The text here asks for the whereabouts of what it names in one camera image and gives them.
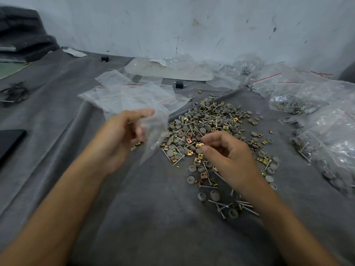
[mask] person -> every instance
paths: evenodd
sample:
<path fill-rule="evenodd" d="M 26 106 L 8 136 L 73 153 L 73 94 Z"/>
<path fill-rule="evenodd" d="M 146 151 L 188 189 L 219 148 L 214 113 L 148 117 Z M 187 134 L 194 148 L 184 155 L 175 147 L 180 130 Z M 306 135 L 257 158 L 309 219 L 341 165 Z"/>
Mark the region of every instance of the person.
<path fill-rule="evenodd" d="M 3 251 L 0 265 L 65 265 L 106 176 L 144 141 L 135 125 L 152 109 L 124 111 L 101 127 L 30 217 L 23 231 Z M 259 213 L 265 229 L 290 265 L 339 265 L 263 179 L 246 143 L 224 131 L 205 135 L 202 151 L 225 181 Z"/>

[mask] person's left hand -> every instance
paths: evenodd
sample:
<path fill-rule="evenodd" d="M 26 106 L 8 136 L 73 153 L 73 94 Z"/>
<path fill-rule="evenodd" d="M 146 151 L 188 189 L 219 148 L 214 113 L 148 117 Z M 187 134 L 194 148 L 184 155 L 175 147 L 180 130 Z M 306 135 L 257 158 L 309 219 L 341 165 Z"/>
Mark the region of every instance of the person's left hand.
<path fill-rule="evenodd" d="M 126 160 L 131 145 L 144 141 L 144 133 L 136 122 L 152 116 L 153 109 L 123 111 L 100 128 L 77 161 L 96 173 L 114 173 Z"/>

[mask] dark fabric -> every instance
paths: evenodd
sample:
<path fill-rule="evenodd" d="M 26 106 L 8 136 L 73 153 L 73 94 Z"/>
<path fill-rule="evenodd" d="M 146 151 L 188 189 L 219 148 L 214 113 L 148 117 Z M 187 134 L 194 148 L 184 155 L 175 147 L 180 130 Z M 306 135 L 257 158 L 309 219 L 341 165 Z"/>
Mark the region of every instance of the dark fabric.
<path fill-rule="evenodd" d="M 75 58 L 56 51 L 0 81 L 5 88 L 7 83 L 26 80 L 33 92 L 18 105 L 0 108 L 0 129 L 28 131 L 0 171 L 1 249 L 20 232 L 104 123 L 102 111 L 77 95 L 97 85 L 96 76 L 130 60 L 110 56 L 110 62 L 102 63 L 98 54 Z M 201 82 L 186 84 L 183 90 L 175 89 L 176 93 L 198 95 L 196 101 L 216 93 L 223 95 L 217 101 L 262 112 L 265 119 L 258 125 L 243 123 L 244 133 L 248 138 L 251 131 L 273 138 L 274 143 L 265 149 L 281 159 L 273 176 L 277 192 L 343 265 L 351 265 L 355 261 L 355 203 L 323 180 L 284 139 L 290 130 L 277 119 L 286 113 L 271 111 L 262 97 L 246 89 L 230 92 Z M 180 112 L 191 106 L 188 103 Z M 124 168 L 105 182 L 73 249 L 71 264 L 282 265 L 259 218 L 242 213 L 236 220 L 223 221 L 215 205 L 197 199 L 199 188 L 186 181 L 191 157 L 180 161 L 178 168 L 158 151 L 138 166 L 143 151 L 144 145 L 138 147 Z M 221 201 L 229 202 L 231 189 L 216 179 Z M 210 191 L 203 191 L 209 197 Z"/>

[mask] gray cloth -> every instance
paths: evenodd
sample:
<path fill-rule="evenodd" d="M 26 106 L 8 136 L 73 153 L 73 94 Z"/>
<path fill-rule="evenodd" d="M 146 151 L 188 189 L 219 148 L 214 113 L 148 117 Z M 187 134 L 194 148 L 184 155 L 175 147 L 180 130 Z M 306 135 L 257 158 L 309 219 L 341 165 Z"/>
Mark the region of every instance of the gray cloth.
<path fill-rule="evenodd" d="M 110 56 L 110 62 L 102 63 L 98 54 L 74 58 L 56 51 L 0 81 L 26 80 L 33 91 L 27 101 L 0 109 L 0 129 L 26 129 L 29 133 L 0 171 L 1 249 L 20 232 L 29 215 L 105 120 L 100 109 L 77 95 L 97 85 L 96 76 L 107 69 L 118 69 L 130 60 Z M 163 83 L 173 81 L 165 79 Z M 186 84 L 185 89 L 176 92 L 198 95 L 196 101 L 210 93 L 225 94 L 218 101 L 262 112 L 265 119 L 258 125 L 243 123 L 244 133 L 247 138 L 251 131 L 273 138 L 274 143 L 265 149 L 281 159 L 273 176 L 278 193 L 343 265 L 351 265 L 355 261 L 355 203 L 323 180 L 283 138 L 290 134 L 290 129 L 277 119 L 286 114 L 271 111 L 262 97 L 246 89 L 228 93 L 201 82 Z M 202 94 L 197 93 L 198 89 L 202 89 Z M 180 112 L 191 106 L 188 103 Z M 73 264 L 282 264 L 260 219 L 242 213 L 236 220 L 223 221 L 215 205 L 197 199 L 199 188 L 186 181 L 192 157 L 180 161 L 178 168 L 158 151 L 138 166 L 143 151 L 144 145 L 138 147 L 124 168 L 105 182 L 73 249 Z M 216 179 L 221 201 L 229 202 L 230 188 Z M 203 191 L 209 197 L 210 190 Z"/>

